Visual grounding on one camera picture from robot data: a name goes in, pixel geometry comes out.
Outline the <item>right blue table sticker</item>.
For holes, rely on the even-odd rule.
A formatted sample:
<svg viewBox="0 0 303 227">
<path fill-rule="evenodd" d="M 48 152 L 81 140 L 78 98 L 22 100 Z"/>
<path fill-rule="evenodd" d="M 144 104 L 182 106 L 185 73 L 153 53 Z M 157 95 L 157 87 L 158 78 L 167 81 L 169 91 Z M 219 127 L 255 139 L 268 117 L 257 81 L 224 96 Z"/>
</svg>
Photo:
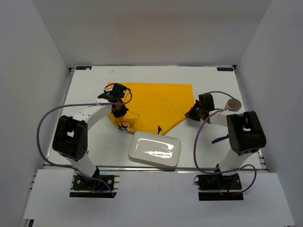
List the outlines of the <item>right blue table sticker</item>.
<svg viewBox="0 0 303 227">
<path fill-rule="evenodd" d="M 233 67 L 217 67 L 218 71 L 234 71 Z"/>
</svg>

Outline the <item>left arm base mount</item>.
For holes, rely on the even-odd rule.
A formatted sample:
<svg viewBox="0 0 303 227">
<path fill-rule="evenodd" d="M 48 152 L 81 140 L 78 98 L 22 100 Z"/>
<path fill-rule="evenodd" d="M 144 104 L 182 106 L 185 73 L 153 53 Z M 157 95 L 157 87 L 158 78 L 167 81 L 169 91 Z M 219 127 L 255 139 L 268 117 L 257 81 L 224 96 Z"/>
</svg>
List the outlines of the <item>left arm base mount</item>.
<svg viewBox="0 0 303 227">
<path fill-rule="evenodd" d="M 119 175 L 100 175 L 99 178 L 104 181 L 114 195 L 119 187 Z M 100 181 L 92 181 L 78 173 L 74 174 L 71 183 L 70 197 L 72 198 L 110 198 L 114 196 L 110 190 Z"/>
</svg>

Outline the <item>blue table sticker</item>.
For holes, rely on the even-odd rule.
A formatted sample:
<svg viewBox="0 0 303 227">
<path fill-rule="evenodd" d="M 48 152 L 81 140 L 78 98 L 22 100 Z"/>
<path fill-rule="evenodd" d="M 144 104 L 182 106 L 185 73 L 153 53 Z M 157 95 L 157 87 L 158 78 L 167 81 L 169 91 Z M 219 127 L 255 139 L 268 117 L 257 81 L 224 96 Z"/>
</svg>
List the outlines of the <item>blue table sticker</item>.
<svg viewBox="0 0 303 227">
<path fill-rule="evenodd" d="M 91 70 L 92 67 L 91 66 L 77 66 L 75 69 L 76 70 Z"/>
<path fill-rule="evenodd" d="M 218 71 L 234 71 L 233 67 L 217 67 Z"/>
</svg>

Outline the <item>white paper cup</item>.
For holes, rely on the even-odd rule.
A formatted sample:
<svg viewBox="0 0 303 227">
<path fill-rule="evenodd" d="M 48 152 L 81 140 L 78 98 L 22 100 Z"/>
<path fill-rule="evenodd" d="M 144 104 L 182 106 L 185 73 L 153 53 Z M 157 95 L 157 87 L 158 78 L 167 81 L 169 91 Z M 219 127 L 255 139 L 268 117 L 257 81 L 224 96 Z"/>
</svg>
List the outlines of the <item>white paper cup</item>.
<svg viewBox="0 0 303 227">
<path fill-rule="evenodd" d="M 225 104 L 225 109 L 230 111 L 239 111 L 242 107 L 241 102 L 238 99 L 231 98 Z"/>
</svg>

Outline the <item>aluminium table edge rail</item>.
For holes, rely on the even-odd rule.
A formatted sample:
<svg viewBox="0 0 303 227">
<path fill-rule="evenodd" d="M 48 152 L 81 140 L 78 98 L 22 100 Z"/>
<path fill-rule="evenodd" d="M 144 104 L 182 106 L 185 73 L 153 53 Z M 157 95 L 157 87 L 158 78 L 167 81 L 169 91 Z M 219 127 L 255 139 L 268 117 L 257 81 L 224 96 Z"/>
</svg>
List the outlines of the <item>aluminium table edge rail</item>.
<svg viewBox="0 0 303 227">
<path fill-rule="evenodd" d="M 164 167 L 108 167 L 108 166 L 98 166 L 100 171 L 165 171 L 165 172 L 173 172 L 173 171 L 198 171 L 196 168 L 190 167 L 177 167 L 177 168 L 164 168 Z M 59 169 L 59 170 L 65 170 L 66 168 L 60 168 L 56 166 L 50 166 L 50 165 L 44 165 L 44 170 L 50 170 L 50 169 Z M 252 170 L 251 167 L 244 168 L 244 171 L 250 171 Z M 257 169 L 257 171 L 265 171 L 268 172 L 268 169 L 265 164 L 261 164 L 261 168 Z"/>
</svg>

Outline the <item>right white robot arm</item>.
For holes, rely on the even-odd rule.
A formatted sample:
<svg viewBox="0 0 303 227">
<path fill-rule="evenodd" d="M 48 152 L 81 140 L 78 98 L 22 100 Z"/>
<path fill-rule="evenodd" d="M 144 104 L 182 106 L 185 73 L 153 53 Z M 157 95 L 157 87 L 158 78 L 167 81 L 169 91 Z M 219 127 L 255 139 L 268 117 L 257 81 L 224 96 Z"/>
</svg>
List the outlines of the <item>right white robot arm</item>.
<svg viewBox="0 0 303 227">
<path fill-rule="evenodd" d="M 214 106 L 212 94 L 219 93 L 230 99 L 225 108 L 219 109 Z M 215 175 L 214 184 L 218 188 L 226 188 L 231 183 L 231 175 L 251 164 L 243 163 L 254 153 L 266 146 L 267 139 L 255 111 L 240 112 L 241 102 L 233 96 L 222 91 L 211 91 L 200 94 L 198 100 L 185 114 L 186 118 L 194 121 L 202 120 L 194 140 L 193 159 L 198 171 L 206 175 Z M 217 164 L 215 172 L 207 172 L 199 168 L 196 159 L 197 142 L 200 132 L 206 124 L 224 126 L 228 130 L 230 148 Z"/>
</svg>

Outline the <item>left blue table sticker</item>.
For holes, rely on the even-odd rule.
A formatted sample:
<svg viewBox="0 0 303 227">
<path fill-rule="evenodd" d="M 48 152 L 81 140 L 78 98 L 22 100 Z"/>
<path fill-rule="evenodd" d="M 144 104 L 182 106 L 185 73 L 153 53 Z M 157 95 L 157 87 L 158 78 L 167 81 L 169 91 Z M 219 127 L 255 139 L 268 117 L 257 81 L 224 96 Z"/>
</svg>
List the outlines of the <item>left blue table sticker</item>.
<svg viewBox="0 0 303 227">
<path fill-rule="evenodd" d="M 91 66 L 77 66 L 75 69 L 76 70 L 91 70 L 92 67 Z"/>
</svg>

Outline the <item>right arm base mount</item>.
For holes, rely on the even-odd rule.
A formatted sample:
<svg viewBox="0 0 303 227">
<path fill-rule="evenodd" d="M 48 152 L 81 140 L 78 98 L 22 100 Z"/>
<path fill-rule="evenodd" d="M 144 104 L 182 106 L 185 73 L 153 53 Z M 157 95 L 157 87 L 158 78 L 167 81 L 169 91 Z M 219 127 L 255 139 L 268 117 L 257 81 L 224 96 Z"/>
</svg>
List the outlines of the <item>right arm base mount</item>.
<svg viewBox="0 0 303 227">
<path fill-rule="evenodd" d="M 238 174 L 197 175 L 199 201 L 242 201 L 242 185 Z"/>
</svg>

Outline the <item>white rectangular ceramic plate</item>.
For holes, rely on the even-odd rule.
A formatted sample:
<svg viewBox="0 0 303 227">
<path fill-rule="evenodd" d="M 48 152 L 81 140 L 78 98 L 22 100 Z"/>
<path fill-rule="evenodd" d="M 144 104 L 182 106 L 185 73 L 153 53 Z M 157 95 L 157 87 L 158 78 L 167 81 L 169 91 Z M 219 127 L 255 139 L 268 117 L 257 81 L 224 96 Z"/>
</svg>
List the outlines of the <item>white rectangular ceramic plate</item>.
<svg viewBox="0 0 303 227">
<path fill-rule="evenodd" d="M 176 167 L 181 141 L 178 138 L 137 131 L 130 143 L 131 158 L 163 166 Z"/>
</svg>

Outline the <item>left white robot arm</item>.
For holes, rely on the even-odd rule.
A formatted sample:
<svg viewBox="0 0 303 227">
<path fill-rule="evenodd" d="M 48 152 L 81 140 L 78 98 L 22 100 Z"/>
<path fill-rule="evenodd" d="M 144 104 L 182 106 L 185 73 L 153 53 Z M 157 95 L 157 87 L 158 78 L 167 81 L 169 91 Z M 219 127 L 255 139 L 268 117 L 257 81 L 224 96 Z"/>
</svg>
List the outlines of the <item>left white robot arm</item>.
<svg viewBox="0 0 303 227">
<path fill-rule="evenodd" d="M 115 118 L 125 116 L 128 108 L 123 99 L 132 92 L 126 86 L 112 83 L 105 87 L 96 101 L 85 104 L 82 111 L 59 118 L 52 149 L 65 157 L 71 165 L 84 175 L 84 183 L 94 189 L 99 186 L 99 169 L 90 160 L 88 150 L 88 132 L 103 117 L 113 114 Z"/>
</svg>

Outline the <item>yellow Pikachu cloth placemat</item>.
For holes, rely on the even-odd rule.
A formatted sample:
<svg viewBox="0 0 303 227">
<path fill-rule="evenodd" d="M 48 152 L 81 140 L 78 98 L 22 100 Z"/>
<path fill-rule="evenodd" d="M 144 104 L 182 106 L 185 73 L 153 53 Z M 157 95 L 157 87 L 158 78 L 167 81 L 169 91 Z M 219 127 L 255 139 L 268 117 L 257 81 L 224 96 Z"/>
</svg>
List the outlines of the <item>yellow Pikachu cloth placemat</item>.
<svg viewBox="0 0 303 227">
<path fill-rule="evenodd" d="M 144 131 L 164 135 L 181 123 L 194 104 L 191 84 L 134 83 L 122 85 L 132 92 L 132 99 L 126 105 L 125 116 L 110 121 L 119 129 L 130 133 Z"/>
</svg>

